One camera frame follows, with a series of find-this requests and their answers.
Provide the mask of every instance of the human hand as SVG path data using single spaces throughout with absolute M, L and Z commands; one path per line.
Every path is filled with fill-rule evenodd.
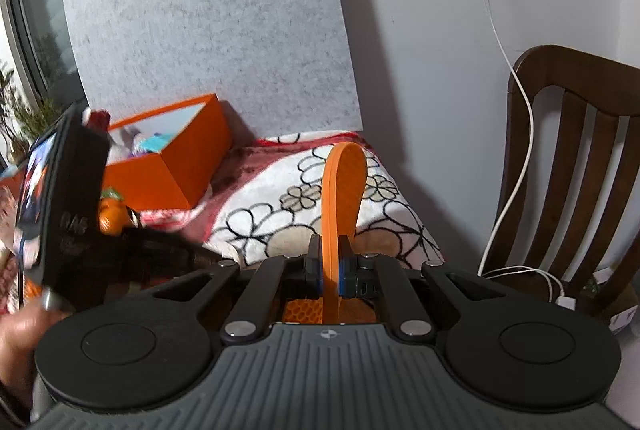
M 33 351 L 44 333 L 67 313 L 45 311 L 35 299 L 0 319 L 0 382 L 25 407 L 31 407 L 35 377 Z

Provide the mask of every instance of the wooden chair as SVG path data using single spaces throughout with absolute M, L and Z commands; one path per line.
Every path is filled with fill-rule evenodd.
M 538 46 L 526 51 L 515 70 L 533 103 L 547 86 L 564 89 L 558 139 L 542 215 L 524 264 L 539 267 L 558 228 L 582 138 L 587 104 L 596 108 L 589 155 L 577 202 L 549 271 L 561 278 L 574 259 L 588 229 L 604 182 L 620 117 L 629 117 L 626 138 L 604 212 L 591 244 L 574 277 L 567 284 L 568 295 L 578 298 L 583 286 L 600 263 L 620 222 L 640 166 L 640 69 L 599 56 L 560 46 Z M 502 210 L 517 181 L 527 150 L 529 121 L 517 84 L 510 78 L 508 124 L 504 173 L 498 212 Z M 516 195 L 496 235 L 485 271 L 506 265 L 526 197 L 527 180 Z M 610 305 L 629 284 L 640 267 L 640 233 L 620 260 L 612 277 L 580 309 L 596 314 Z M 516 289 L 548 299 L 546 281 L 538 274 L 526 273 L 498 279 Z

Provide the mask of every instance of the window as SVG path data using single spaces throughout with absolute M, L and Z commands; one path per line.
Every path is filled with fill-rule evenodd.
M 7 1 L 15 35 L 14 58 L 20 57 L 26 73 L 23 84 L 62 106 L 84 100 L 62 0 Z

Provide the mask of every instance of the orange box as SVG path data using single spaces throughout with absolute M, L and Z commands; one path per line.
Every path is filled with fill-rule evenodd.
M 118 143 L 136 131 L 176 133 L 159 153 L 106 166 L 102 187 L 115 188 L 127 206 L 137 211 L 193 208 L 232 142 L 215 94 L 160 107 L 109 127 Z

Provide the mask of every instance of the circular black cover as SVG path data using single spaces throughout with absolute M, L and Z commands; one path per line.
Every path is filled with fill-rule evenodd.
M 36 367 L 58 399 L 93 410 L 141 408 L 180 393 L 212 359 L 207 331 L 186 303 L 133 298 L 53 326 Z
M 620 364 L 620 348 L 602 323 L 523 295 L 466 303 L 445 354 L 479 393 L 538 410 L 602 399 Z

